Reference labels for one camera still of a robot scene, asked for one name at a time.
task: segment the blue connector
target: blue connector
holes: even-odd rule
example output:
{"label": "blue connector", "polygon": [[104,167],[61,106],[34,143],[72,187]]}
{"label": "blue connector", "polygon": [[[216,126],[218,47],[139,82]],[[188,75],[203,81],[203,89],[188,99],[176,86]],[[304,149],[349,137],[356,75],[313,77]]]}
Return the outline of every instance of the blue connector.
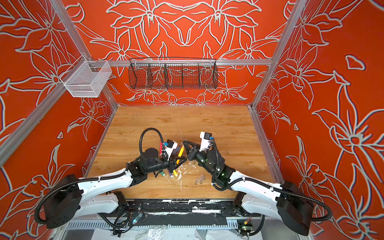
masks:
{"label": "blue connector", "polygon": [[135,224],[135,223],[137,223],[137,221],[138,221],[142,216],[143,216],[143,214],[142,214],[142,213],[139,213],[139,214],[137,215],[137,217],[133,220],[132,225]]}

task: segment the yellow marker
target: yellow marker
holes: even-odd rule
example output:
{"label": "yellow marker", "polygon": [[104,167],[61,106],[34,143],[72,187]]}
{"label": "yellow marker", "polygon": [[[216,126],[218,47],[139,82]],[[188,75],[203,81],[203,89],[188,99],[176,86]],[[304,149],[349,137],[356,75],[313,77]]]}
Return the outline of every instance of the yellow marker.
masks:
{"label": "yellow marker", "polygon": [[181,157],[181,155],[183,155],[183,152],[184,152],[184,145],[181,147],[180,149],[180,152],[179,152],[179,157]]}

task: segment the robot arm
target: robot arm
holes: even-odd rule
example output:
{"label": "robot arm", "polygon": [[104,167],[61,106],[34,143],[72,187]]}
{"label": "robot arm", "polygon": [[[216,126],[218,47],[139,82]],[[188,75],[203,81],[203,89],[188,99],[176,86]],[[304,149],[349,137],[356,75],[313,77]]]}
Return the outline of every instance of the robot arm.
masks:
{"label": "robot arm", "polygon": [[[119,188],[132,187],[148,178],[148,173],[155,176],[163,169],[170,173],[187,161],[185,157],[172,156],[177,143],[168,140],[163,146],[163,156],[155,148],[148,148],[126,168],[109,174],[92,178],[77,179],[74,174],[64,177],[39,202],[35,211],[35,220],[46,224],[47,228],[59,227],[73,217],[87,214],[111,213],[118,207],[126,207],[127,202],[121,192],[100,195]],[[40,218],[41,207],[44,206],[45,220]]]}
{"label": "robot arm", "polygon": [[[332,212],[323,202],[304,196],[293,183],[283,185],[249,177],[230,168],[220,155],[211,133],[201,132],[201,145],[183,141],[187,158],[196,160],[212,175],[212,185],[220,191],[238,191],[240,199],[235,199],[248,213],[259,213],[282,220],[284,224],[301,235],[308,235],[311,221],[324,221],[332,217]],[[328,214],[312,219],[313,203],[323,206]]]}

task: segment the black wire mesh basket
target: black wire mesh basket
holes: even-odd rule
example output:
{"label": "black wire mesh basket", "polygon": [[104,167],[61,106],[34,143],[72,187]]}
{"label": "black wire mesh basket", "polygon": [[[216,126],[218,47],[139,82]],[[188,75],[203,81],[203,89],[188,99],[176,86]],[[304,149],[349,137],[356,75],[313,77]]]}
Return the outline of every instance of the black wire mesh basket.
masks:
{"label": "black wire mesh basket", "polygon": [[133,89],[217,88],[215,59],[132,58],[129,61],[129,86]]}

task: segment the electrical wire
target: electrical wire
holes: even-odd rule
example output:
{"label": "electrical wire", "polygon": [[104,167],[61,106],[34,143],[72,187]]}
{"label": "electrical wire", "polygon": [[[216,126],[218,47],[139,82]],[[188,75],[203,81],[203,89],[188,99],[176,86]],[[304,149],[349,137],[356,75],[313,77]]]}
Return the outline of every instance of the electrical wire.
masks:
{"label": "electrical wire", "polygon": [[261,221],[259,227],[258,227],[254,232],[251,232],[251,233],[249,233],[249,235],[248,235],[248,232],[245,232],[245,231],[243,231],[243,230],[240,230],[240,234],[243,235],[243,236],[253,236],[253,235],[258,234],[258,233],[261,231],[261,229],[263,228],[264,220],[265,220],[265,215],[262,214],[262,221]]}
{"label": "electrical wire", "polygon": [[157,173],[153,172],[153,174],[155,175],[155,178],[157,178],[158,174],[161,173],[163,170],[160,170],[158,171]]}
{"label": "electrical wire", "polygon": [[[131,220],[131,217],[132,217],[132,214],[133,214],[133,211],[126,211],[126,212],[122,212],[116,219],[115,219],[115,222],[113,223],[114,225],[116,225],[119,221],[119,219],[124,216],[124,214],[128,214],[128,213],[131,213],[131,215],[127,215],[127,219],[125,220],[125,223],[128,224],[129,221]],[[113,235],[121,235],[122,233],[124,233],[125,231],[120,231],[119,228],[116,229],[116,228],[113,228],[112,229],[113,231]]]}
{"label": "electrical wire", "polygon": [[90,178],[78,179],[76,181],[64,184],[64,185],[62,185],[56,189],[55,188],[51,189],[37,204],[36,209],[35,209],[35,213],[34,213],[35,221],[38,224],[46,224],[47,223],[46,220],[40,218],[40,210],[41,210],[42,206],[44,205],[44,203],[47,201],[47,199],[50,198],[53,194],[55,194],[55,193],[57,193],[63,189],[67,189],[67,188],[73,186],[74,184],[77,184],[80,182],[103,181],[103,180],[109,180],[109,179],[122,177],[127,173],[127,171],[128,171],[128,164],[127,164],[125,171],[120,173],[120,174],[116,174],[116,175],[112,175],[112,176],[105,176],[105,177],[90,177]]}
{"label": "electrical wire", "polygon": [[[259,185],[261,185],[263,187],[266,187],[268,189],[271,188],[270,185],[268,185],[268,184],[266,184],[264,182],[258,181],[256,179],[249,178],[249,177],[236,179],[236,180],[234,180],[233,182],[231,182],[230,184],[228,184],[227,186],[225,186],[223,188],[219,188],[215,184],[213,184],[213,187],[215,187],[219,191],[224,191],[224,190],[227,190],[228,188],[230,188],[235,183],[238,183],[238,182],[241,182],[241,181],[250,181],[250,182],[257,183],[257,184],[259,184]],[[273,188],[273,191],[276,191],[276,192],[279,192],[279,193],[282,193],[282,194],[286,194],[286,195],[289,195],[289,196],[294,196],[294,197],[299,197],[299,198],[302,198],[302,199],[309,200],[309,201],[311,201],[313,203],[316,203],[316,204],[322,206],[325,210],[327,210],[327,214],[326,215],[321,216],[321,217],[313,217],[313,218],[311,218],[311,221],[313,221],[313,222],[326,221],[326,220],[329,220],[332,217],[332,210],[331,210],[331,208],[329,206],[327,206],[325,203],[323,203],[322,201],[319,201],[319,200],[317,200],[315,198],[308,197],[308,196],[305,196],[305,195],[300,195],[300,194],[296,194],[294,192],[286,191],[286,190],[283,190],[283,189],[278,189],[278,188],[275,188],[275,187]]]}
{"label": "electrical wire", "polygon": [[[139,211],[140,213],[143,213],[142,211],[140,211],[139,209],[128,209],[128,211],[129,210],[136,210],[136,211]],[[134,223],[132,222],[132,224],[127,228],[127,230],[124,230],[124,231],[122,231],[121,233],[126,233],[126,232],[128,232],[132,227],[133,227],[133,225],[134,225]]]}
{"label": "electrical wire", "polygon": [[167,152],[165,151],[165,146],[164,146],[164,140],[163,140],[163,136],[161,135],[160,131],[157,130],[156,128],[153,128],[153,127],[149,127],[147,129],[145,129],[142,133],[141,133],[141,136],[140,136],[140,140],[139,140],[139,151],[140,151],[140,154],[143,153],[142,151],[142,142],[143,142],[143,137],[144,137],[144,134],[148,131],[155,131],[158,133],[159,137],[160,137],[160,141],[161,141],[161,156],[163,157],[163,160],[166,161],[168,160],[168,154]]}
{"label": "electrical wire", "polygon": [[113,227],[113,228],[123,228],[123,227],[125,227],[127,224],[128,224],[128,222],[127,221],[124,221],[122,224],[113,224],[113,223],[111,223],[111,221],[109,221],[108,220],[108,218],[103,214],[103,213],[98,213],[99,214],[99,216],[101,216],[101,218],[109,225],[109,226],[111,226],[111,227]]}
{"label": "electrical wire", "polygon": [[211,142],[212,142],[212,149],[215,150],[215,154],[216,154],[216,167],[215,167],[214,172],[212,173],[212,183],[216,183],[216,178],[217,178],[216,175],[218,174],[217,168],[219,167],[218,149],[217,149],[216,142],[215,142],[214,138],[211,139]]}

